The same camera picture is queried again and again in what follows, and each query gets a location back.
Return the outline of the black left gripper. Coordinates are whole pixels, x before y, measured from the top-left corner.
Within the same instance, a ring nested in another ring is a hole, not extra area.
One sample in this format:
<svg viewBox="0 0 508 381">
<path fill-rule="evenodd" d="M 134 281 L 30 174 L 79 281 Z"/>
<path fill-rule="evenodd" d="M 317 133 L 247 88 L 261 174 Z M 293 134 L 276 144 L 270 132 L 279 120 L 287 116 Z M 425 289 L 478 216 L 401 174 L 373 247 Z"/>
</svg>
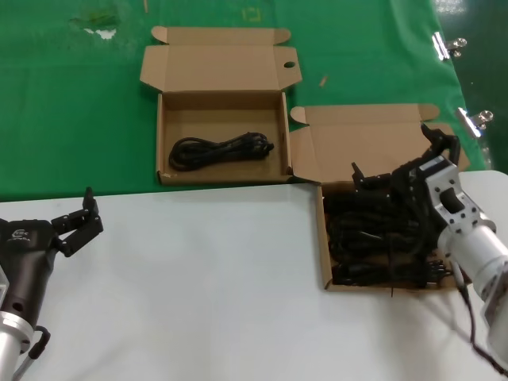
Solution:
<svg viewBox="0 0 508 381">
<path fill-rule="evenodd" d="M 9 281 L 1 311 L 36 324 L 52 274 L 57 233 L 71 235 L 60 242 L 59 251 L 71 257 L 103 232 L 98 204 L 91 187 L 82 208 L 51 221 L 1 221 L 1 268 Z"/>
</svg>

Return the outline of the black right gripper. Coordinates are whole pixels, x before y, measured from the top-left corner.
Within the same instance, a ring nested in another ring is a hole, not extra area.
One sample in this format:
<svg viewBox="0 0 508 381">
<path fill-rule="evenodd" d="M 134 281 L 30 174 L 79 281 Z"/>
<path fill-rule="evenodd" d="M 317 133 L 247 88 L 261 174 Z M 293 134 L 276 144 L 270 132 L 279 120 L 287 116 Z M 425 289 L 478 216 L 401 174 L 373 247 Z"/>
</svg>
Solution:
<svg viewBox="0 0 508 381">
<path fill-rule="evenodd" d="M 411 160 L 392 173 L 366 177 L 353 162 L 352 180 L 357 190 L 382 190 L 390 187 L 394 203 L 404 205 L 418 223 L 417 249 L 438 249 L 441 234 L 448 227 L 447 214 L 438 197 L 442 186 L 432 185 L 429 179 L 448 167 L 447 160 L 432 160 L 448 151 L 448 160 L 460 162 L 461 145 L 456 135 L 431 129 L 421 124 L 421 132 L 430 146 L 422 155 L 424 160 Z"/>
</svg>

